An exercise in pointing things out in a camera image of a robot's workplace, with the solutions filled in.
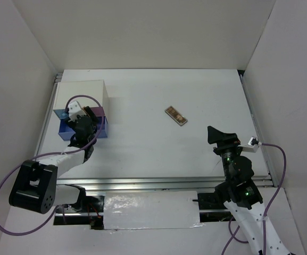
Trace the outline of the pink drawer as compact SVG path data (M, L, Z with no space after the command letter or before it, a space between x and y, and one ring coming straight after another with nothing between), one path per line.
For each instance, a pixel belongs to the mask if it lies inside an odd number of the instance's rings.
M106 116L106 112L103 107L92 107L91 110L93 111L96 117L104 117Z

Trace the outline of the white drawer cabinet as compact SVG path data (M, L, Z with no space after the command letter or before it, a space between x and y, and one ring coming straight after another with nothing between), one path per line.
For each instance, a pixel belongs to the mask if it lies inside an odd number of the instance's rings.
M70 98L77 95L91 96L96 99L109 114L109 96L104 80L59 82L56 88L54 109L65 109Z

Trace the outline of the light blue drawer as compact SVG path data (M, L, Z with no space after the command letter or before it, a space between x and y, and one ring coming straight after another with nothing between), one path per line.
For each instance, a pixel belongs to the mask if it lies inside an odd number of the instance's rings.
M53 112L60 120L69 117L69 113L65 109L54 109Z

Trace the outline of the dark blue drawer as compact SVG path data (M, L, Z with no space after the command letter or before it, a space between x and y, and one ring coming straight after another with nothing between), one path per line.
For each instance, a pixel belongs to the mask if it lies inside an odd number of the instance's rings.
M102 131L100 132L98 138L107 138L108 137L108 121L105 117L104 125L102 127ZM68 127L64 120L60 120L58 135L61 137L63 141L69 141L70 138L75 134L75 131Z

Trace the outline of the long brown eyeshadow palette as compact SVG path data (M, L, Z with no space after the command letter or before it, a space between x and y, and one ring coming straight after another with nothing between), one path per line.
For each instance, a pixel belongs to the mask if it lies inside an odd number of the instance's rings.
M188 120L173 106L169 106L167 109L165 109L165 113L170 116L179 126L183 126L188 122Z

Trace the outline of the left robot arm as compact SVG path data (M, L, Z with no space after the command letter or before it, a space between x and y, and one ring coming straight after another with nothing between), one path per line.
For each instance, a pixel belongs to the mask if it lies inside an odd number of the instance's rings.
M9 196L9 204L45 214L54 206L57 178L68 170L85 163L94 151L97 125L102 121L88 106L73 112L65 124L74 131L63 152L40 161L26 160L19 169Z

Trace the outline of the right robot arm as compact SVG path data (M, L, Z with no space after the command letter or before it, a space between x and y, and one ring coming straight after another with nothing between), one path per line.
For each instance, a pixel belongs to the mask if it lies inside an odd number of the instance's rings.
M251 137L242 145L236 133L224 133L208 126L208 143L221 157L225 181L215 187L215 204L227 208L247 238L253 254L290 254L277 234L262 195L252 177L254 171L250 159L243 151L256 152L261 145Z

